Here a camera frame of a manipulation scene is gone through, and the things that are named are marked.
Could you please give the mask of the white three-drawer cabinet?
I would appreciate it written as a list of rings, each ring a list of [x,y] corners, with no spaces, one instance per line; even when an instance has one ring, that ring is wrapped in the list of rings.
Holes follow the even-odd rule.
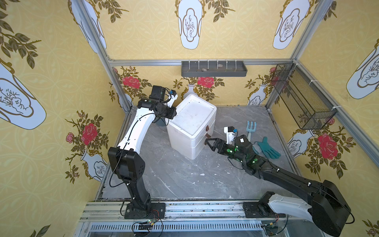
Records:
[[[167,126],[171,147],[194,160],[205,147],[205,140],[213,134],[217,107],[190,94],[178,105],[176,112]]]

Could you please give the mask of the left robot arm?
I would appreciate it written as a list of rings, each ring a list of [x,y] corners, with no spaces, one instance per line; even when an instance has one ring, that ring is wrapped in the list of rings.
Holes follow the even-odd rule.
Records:
[[[125,218],[132,215],[148,216],[152,212],[151,196],[143,181],[146,165],[140,156],[140,150],[152,123],[160,119],[173,119],[176,116],[176,108],[173,106],[176,99],[177,96],[164,101],[141,99],[126,135],[116,147],[108,150],[112,174],[117,175],[130,194]]]

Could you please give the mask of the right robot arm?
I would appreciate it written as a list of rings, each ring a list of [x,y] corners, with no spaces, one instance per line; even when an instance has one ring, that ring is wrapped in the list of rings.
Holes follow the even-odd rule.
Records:
[[[251,176],[276,184],[296,195],[285,200],[283,196],[268,192],[263,207],[271,212],[287,214],[313,222],[324,233],[339,237],[352,215],[337,186],[328,180],[322,183],[303,178],[274,165],[270,159],[280,154],[268,143],[267,137],[252,144],[247,136],[234,139],[234,144],[220,138],[206,138],[205,144],[212,151],[241,163],[242,169]]]

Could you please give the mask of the light blue garden fork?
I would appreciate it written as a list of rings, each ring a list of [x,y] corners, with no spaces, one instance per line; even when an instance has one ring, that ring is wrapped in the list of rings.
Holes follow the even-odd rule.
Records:
[[[251,140],[251,137],[252,137],[252,134],[256,131],[257,129],[257,123],[254,122],[254,121],[248,121],[247,122],[247,127],[246,127],[246,131],[247,131],[247,139],[248,141],[252,141]]]

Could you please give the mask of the teal gardening glove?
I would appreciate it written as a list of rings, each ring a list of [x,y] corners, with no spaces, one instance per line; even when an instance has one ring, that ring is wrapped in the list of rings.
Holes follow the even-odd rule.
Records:
[[[262,142],[255,142],[252,147],[254,152],[260,157],[273,160],[279,159],[281,157],[281,154],[268,143],[267,137],[264,137]]]

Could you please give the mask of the grey wall shelf tray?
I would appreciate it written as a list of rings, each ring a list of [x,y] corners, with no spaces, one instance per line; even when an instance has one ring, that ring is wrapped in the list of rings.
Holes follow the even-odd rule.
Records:
[[[247,72],[242,60],[181,61],[182,77],[245,77]]]

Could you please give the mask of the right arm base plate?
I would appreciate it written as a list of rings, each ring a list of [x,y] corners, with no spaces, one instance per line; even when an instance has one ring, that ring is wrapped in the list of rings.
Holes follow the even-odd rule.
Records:
[[[285,214],[274,213],[270,207],[261,202],[244,202],[242,205],[246,218],[285,218]]]

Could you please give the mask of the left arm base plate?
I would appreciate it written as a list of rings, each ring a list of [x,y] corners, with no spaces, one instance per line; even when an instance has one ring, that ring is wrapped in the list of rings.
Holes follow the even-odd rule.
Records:
[[[139,206],[136,203],[129,203],[126,206],[124,219],[152,219],[165,217],[166,204],[163,202],[153,202]]]

